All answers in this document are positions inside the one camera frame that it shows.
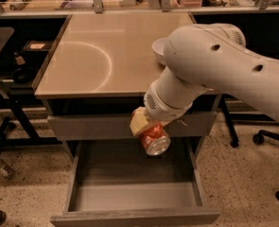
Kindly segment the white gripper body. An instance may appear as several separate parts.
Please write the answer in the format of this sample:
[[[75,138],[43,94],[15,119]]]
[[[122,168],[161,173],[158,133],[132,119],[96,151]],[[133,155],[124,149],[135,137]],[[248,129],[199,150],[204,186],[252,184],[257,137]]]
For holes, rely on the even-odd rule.
[[[166,105],[158,96],[153,85],[149,86],[144,95],[144,105],[150,117],[156,121],[173,121],[183,116],[192,107],[192,103],[182,108]]]

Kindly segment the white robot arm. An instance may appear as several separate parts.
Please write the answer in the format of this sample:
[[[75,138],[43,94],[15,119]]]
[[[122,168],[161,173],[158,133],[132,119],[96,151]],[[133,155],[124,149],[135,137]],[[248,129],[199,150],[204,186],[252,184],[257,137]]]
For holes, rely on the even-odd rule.
[[[164,44],[166,67],[131,118],[137,136],[181,117],[209,89],[244,101],[279,123],[279,60],[247,49],[226,24],[181,26]]]

